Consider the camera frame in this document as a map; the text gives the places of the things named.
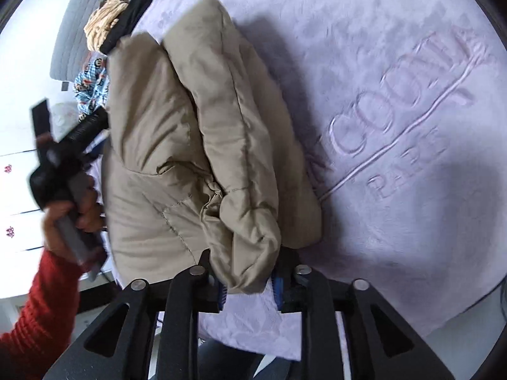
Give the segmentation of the red sweater left forearm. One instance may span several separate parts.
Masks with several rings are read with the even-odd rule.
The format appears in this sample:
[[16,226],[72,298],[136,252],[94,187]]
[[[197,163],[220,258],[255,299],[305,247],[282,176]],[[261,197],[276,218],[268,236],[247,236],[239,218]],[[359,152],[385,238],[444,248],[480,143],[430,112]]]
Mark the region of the red sweater left forearm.
[[76,264],[43,252],[14,328],[1,335],[2,379],[42,379],[70,345],[81,275]]

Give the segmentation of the person left hand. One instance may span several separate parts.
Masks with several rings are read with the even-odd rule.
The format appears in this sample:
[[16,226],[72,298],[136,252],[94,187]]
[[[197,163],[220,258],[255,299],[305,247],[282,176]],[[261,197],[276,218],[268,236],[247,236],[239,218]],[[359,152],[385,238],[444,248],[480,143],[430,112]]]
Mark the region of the person left hand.
[[[97,201],[98,193],[94,189],[94,179],[91,176],[88,176],[87,179],[87,189],[78,203],[77,211],[79,216],[76,227],[85,232],[97,232],[103,228],[105,220],[101,216],[102,205]],[[56,224],[57,220],[66,216],[73,208],[74,204],[70,201],[50,202],[44,209],[45,216],[42,221],[42,231],[44,246],[47,250],[69,263],[78,264],[75,255],[61,236]]]

